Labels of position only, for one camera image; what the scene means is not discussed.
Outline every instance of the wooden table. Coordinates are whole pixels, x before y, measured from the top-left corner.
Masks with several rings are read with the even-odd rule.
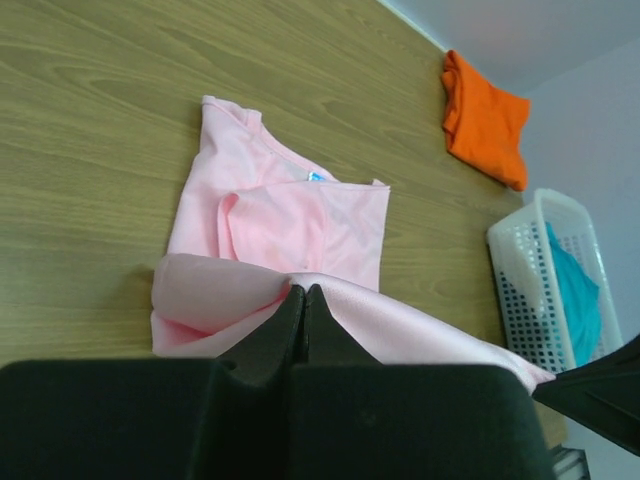
[[[484,235],[521,198],[445,152],[442,52],[374,0],[5,0],[0,18],[0,364],[150,354],[203,94],[390,184],[381,290],[504,343]]]

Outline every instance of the folded orange cloth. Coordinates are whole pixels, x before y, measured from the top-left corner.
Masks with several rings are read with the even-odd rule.
[[[448,96],[442,127],[449,153],[523,191],[527,167],[518,142],[530,101],[494,87],[453,50],[441,78]]]

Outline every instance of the pink fabric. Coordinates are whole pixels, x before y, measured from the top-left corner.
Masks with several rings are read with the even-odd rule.
[[[552,379],[376,293],[388,198],[380,182],[340,183],[282,146],[259,112],[204,97],[200,153],[154,280],[154,352],[218,356],[273,315],[292,284],[317,283],[336,320],[382,363],[495,364],[530,391]]]
[[[378,290],[389,187],[341,183],[281,145],[261,114],[206,96],[200,153],[168,253],[322,272]],[[310,174],[324,181],[309,181]]]
[[[354,283],[194,255],[167,255],[156,269],[154,352],[220,355],[273,315],[291,284],[321,285],[334,318],[382,363],[498,365],[530,392],[554,378],[508,350]]]

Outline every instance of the black object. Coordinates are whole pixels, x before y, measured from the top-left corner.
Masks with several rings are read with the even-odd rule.
[[[532,402],[491,366],[382,366],[320,287],[216,360],[0,371],[0,478],[553,478]]]
[[[640,455],[640,336],[539,385],[533,398]]]
[[[555,479],[507,370],[297,365],[291,388],[290,478]]]

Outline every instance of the white wall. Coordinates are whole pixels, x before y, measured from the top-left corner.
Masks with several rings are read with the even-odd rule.
[[[381,1],[515,93],[640,36],[638,0]]]
[[[528,96],[527,196],[549,187],[587,207],[628,341],[640,333],[640,39]]]

